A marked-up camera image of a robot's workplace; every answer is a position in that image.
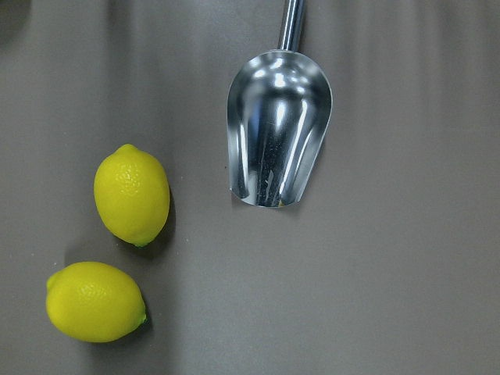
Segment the steel ice scoop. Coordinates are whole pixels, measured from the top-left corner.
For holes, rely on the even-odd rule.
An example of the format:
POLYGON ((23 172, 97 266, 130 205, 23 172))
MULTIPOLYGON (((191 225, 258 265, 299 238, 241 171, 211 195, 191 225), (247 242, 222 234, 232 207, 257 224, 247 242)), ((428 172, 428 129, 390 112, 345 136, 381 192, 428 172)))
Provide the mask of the steel ice scoop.
POLYGON ((286 1, 278 46, 248 60, 227 97, 230 191, 244 203, 299 202, 333 108, 321 67, 298 50, 304 1, 286 1))

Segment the yellow lemon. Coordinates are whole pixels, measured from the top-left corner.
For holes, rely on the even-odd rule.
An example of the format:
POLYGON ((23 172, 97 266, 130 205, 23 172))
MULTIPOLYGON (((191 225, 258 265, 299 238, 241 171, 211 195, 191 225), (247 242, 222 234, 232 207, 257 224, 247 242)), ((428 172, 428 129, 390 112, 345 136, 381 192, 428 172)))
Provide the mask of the yellow lemon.
POLYGON ((170 186, 162 164, 132 144, 120 146, 101 162, 94 197, 105 227, 137 247, 155 240, 170 211, 170 186))
POLYGON ((58 330, 91 343, 120 339, 147 320, 134 279, 102 262, 76 262, 51 275, 45 308, 58 330))

